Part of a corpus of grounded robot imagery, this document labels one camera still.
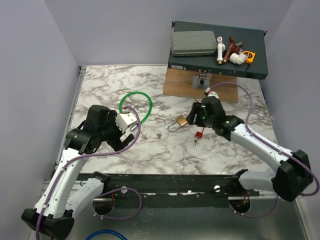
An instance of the metal floor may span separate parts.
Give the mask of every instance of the metal floor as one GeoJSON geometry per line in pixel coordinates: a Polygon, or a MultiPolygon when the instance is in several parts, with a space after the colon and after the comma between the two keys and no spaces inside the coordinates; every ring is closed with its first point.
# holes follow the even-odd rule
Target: metal floor
{"type": "MultiPolygon", "coordinates": [[[[274,205],[272,198],[251,200],[249,214],[262,214],[274,205]]],[[[124,217],[135,210],[116,209],[113,216],[124,217]]],[[[295,202],[280,201],[278,209],[265,218],[251,219],[234,214],[229,208],[143,209],[126,221],[93,217],[88,205],[75,220],[67,240],[85,240],[91,233],[111,229],[128,240],[307,240],[295,202]]],[[[101,234],[94,240],[117,240],[101,234]]]]}

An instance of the orange tape measure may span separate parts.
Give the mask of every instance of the orange tape measure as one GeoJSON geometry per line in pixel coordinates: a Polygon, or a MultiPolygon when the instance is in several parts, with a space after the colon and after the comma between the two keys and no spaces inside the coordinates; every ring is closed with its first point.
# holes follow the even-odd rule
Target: orange tape measure
{"type": "Polygon", "coordinates": [[[244,62],[246,64],[252,64],[252,62],[255,59],[256,54],[252,51],[243,51],[242,53],[247,56],[247,58],[244,62]]]}

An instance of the marble surface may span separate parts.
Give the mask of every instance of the marble surface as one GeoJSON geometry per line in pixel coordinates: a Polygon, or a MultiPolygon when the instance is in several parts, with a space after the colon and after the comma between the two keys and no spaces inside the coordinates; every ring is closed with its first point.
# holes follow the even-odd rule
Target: marble surface
{"type": "MultiPolygon", "coordinates": [[[[77,127],[91,105],[118,109],[120,100],[133,91],[147,93],[153,101],[148,120],[142,125],[137,143],[128,151],[110,157],[91,157],[82,173],[118,174],[234,174],[246,168],[253,171],[271,171],[263,161],[243,147],[217,136],[206,128],[202,139],[195,145],[195,133],[202,129],[187,125],[172,133],[167,126],[179,115],[187,116],[194,99],[163,95],[166,66],[88,66],[71,127],[77,127]]],[[[250,126],[276,141],[270,116],[258,80],[238,78],[238,83],[252,94],[254,109],[250,126]]],[[[245,119],[249,100],[238,90],[239,103],[222,103],[228,115],[245,119]]],[[[149,102],[144,96],[134,95],[125,102],[137,109],[141,119],[146,115],[149,102]]],[[[98,152],[110,152],[102,144],[98,152]]]]}

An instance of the pvc elbow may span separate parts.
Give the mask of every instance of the pvc elbow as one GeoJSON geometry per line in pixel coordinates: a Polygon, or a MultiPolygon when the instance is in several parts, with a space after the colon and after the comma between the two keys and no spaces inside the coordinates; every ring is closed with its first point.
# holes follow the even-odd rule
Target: pvc elbow
{"type": "Polygon", "coordinates": [[[217,57],[217,61],[218,61],[218,64],[222,64],[222,61],[224,60],[223,57],[222,57],[222,52],[226,49],[226,46],[222,43],[222,37],[219,36],[217,39],[217,50],[218,50],[218,57],[217,57]]]}
{"type": "Polygon", "coordinates": [[[234,63],[234,64],[238,64],[241,65],[245,62],[245,60],[247,59],[247,55],[240,53],[239,55],[236,53],[232,53],[229,61],[234,63]]]}

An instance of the brass padlock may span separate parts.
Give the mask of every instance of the brass padlock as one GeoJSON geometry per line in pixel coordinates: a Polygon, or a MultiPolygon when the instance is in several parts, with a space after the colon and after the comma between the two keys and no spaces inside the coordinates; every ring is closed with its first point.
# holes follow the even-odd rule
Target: brass padlock
{"type": "Polygon", "coordinates": [[[178,129],[180,129],[180,128],[182,128],[183,126],[187,125],[187,123],[188,123],[187,119],[186,119],[184,116],[181,115],[181,116],[178,116],[178,117],[176,118],[176,120],[167,127],[167,129],[168,129],[169,132],[174,133],[174,132],[177,131],[178,129]],[[176,127],[174,130],[171,130],[170,127],[171,127],[173,124],[175,124],[175,123],[178,123],[179,126],[176,127]]]}

